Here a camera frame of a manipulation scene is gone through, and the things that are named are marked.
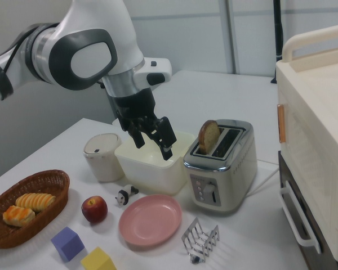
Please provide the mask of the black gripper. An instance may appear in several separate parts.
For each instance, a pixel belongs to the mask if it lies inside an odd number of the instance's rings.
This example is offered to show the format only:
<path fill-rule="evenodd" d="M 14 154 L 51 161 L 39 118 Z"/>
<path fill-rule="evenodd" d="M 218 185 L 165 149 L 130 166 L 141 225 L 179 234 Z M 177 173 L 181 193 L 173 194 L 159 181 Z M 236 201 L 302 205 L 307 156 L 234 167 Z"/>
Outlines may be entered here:
<path fill-rule="evenodd" d="M 155 100 L 150 88 L 127 97 L 111 97 L 121 128 L 128 131 L 135 146 L 141 148 L 145 141 L 141 132 L 150 133 L 149 138 L 159 147 L 164 160 L 172 157 L 172 145 L 177 141 L 169 119 L 157 119 Z"/>

